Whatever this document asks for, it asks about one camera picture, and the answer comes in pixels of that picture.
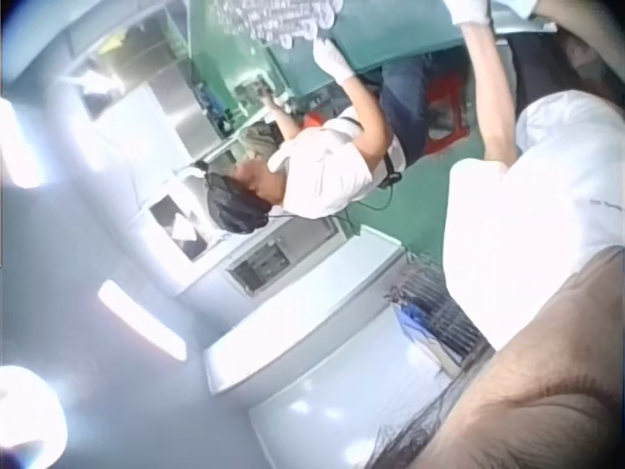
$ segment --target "latex glove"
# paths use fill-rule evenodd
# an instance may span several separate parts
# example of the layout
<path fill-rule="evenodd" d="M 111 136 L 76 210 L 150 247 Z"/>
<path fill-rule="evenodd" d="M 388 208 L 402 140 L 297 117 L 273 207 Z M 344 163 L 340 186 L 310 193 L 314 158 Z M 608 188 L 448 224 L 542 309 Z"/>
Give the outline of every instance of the latex glove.
<path fill-rule="evenodd" d="M 317 65 L 339 85 L 355 75 L 348 61 L 330 39 L 315 39 L 312 54 Z"/>
<path fill-rule="evenodd" d="M 454 24 L 475 22 L 490 24 L 488 0 L 443 0 Z"/>

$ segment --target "red stool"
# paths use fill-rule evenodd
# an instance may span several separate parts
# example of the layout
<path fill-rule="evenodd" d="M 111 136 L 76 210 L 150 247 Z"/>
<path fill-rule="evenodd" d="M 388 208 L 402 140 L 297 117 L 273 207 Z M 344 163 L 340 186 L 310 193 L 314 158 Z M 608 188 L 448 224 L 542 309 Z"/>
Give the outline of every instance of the red stool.
<path fill-rule="evenodd" d="M 448 100 L 453 112 L 453 131 L 442 139 L 428 137 L 425 154 L 443 151 L 450 145 L 470 134 L 462 115 L 462 89 L 464 83 L 458 74 L 450 74 L 435 80 L 428 89 L 428 103 Z"/>

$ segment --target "wire rack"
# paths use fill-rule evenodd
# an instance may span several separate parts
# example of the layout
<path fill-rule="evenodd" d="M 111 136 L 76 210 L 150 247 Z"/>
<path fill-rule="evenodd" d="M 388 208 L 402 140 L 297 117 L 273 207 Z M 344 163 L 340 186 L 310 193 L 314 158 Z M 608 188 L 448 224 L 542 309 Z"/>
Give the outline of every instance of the wire rack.
<path fill-rule="evenodd" d="M 442 268 L 432 259 L 414 256 L 389 297 L 414 322 L 415 330 L 426 331 L 427 336 L 452 351 L 458 364 L 485 342 L 449 295 Z"/>

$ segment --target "white shirt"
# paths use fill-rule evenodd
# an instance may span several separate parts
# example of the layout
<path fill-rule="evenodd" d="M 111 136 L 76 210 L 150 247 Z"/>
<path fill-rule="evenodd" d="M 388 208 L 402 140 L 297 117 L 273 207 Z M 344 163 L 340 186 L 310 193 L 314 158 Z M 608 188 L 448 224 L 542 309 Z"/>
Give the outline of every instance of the white shirt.
<path fill-rule="evenodd" d="M 443 265 L 451 296 L 495 349 L 599 251 L 622 245 L 625 121 L 600 98 L 543 98 L 517 127 L 522 157 L 451 170 Z"/>
<path fill-rule="evenodd" d="M 270 171 L 287 171 L 282 207 L 293 215 L 317 219 L 334 215 L 351 202 L 362 200 L 387 177 L 384 160 L 373 174 L 352 143 L 362 130 L 342 117 L 357 121 L 349 107 L 323 127 L 303 130 L 285 142 L 268 161 Z M 389 148 L 396 172 L 405 169 L 405 157 L 397 137 Z"/>

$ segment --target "green countertop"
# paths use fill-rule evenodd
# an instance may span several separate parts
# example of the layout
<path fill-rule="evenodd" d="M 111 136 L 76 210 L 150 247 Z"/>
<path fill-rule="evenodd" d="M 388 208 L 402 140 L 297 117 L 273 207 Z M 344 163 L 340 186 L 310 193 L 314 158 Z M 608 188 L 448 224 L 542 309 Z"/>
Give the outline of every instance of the green countertop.
<path fill-rule="evenodd" d="M 191 56 L 227 106 L 237 106 L 234 87 L 259 71 L 276 85 L 277 94 L 289 88 L 294 96 L 304 96 L 329 83 L 330 78 L 314 63 L 311 42 L 296 39 L 293 49 L 284 50 L 265 48 L 247 36 L 226 35 L 213 8 L 212 0 L 190 1 Z M 499 33 L 549 30 L 497 4 L 492 15 Z M 345 0 L 334 27 L 322 33 L 337 42 L 357 71 L 462 41 L 442 0 Z"/>
<path fill-rule="evenodd" d="M 358 71 L 446 49 L 462 40 L 440 0 L 345 0 L 334 27 L 323 32 L 336 41 Z M 299 39 L 292 50 L 272 47 L 271 53 L 297 96 L 330 81 L 314 64 L 310 42 Z"/>

